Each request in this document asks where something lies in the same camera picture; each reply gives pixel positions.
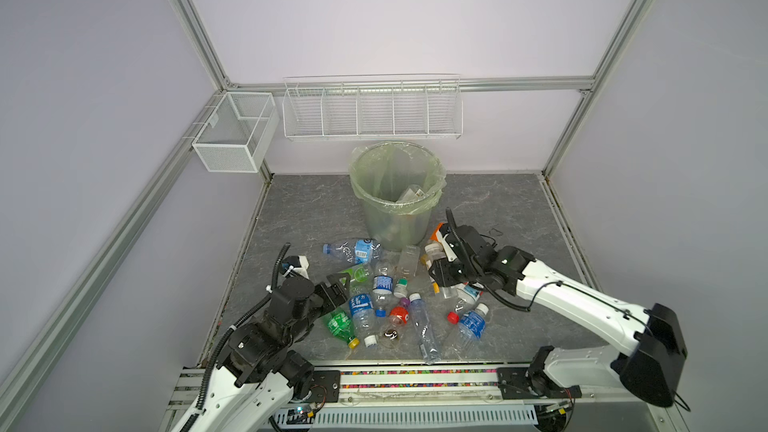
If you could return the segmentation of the yellow stripe white cap bottle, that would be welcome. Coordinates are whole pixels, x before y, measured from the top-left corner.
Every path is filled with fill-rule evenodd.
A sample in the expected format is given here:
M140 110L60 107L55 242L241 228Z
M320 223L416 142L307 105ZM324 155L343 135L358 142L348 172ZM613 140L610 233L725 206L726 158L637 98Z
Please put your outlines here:
M443 293L443 287L440 286L436 279L433 277L433 266L441 259L445 259L446 255L444 253L444 249L442 245L439 242L431 241L427 243L424 247L425 255L424 255L424 264L427 269L431 285L433 288L433 291L436 295Z

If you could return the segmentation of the red white label bottle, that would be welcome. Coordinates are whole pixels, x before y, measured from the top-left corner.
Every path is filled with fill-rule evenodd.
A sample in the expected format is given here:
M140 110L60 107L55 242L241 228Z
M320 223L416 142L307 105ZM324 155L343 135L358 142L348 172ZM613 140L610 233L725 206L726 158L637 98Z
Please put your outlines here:
M456 325L465 313L475 307L482 295L482 290L469 284L458 284L453 289L456 291L457 301L447 314L446 319L449 323Z

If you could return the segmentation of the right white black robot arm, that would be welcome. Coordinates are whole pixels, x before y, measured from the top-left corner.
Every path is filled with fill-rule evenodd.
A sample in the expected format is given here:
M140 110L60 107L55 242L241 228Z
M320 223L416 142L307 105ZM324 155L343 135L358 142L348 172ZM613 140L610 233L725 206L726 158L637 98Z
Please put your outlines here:
M626 302L575 281L515 246L498 247L453 212L435 232L447 254L430 276L441 286L469 285L523 313L540 305L604 341L597 348L542 346L529 364L532 391L548 397L572 387L623 387L656 407L686 408L678 386L688 358L675 311Z

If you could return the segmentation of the clear bottle green label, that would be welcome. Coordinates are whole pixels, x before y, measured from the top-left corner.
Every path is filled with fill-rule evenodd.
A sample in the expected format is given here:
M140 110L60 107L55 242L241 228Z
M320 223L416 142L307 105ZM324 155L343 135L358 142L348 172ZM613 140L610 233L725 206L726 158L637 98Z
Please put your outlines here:
M416 184L409 185L399 196L396 204L411 204L424 199L426 192Z

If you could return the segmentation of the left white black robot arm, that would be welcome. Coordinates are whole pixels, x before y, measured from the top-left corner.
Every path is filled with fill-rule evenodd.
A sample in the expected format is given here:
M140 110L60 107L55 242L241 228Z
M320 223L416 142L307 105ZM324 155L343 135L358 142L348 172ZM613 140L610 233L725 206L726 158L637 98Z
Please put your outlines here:
M315 323L350 298L352 278L337 272L315 283L284 267L290 245L273 265L267 295L222 334L203 371L197 398L173 431L257 431L292 402L325 401L336 382L293 347Z

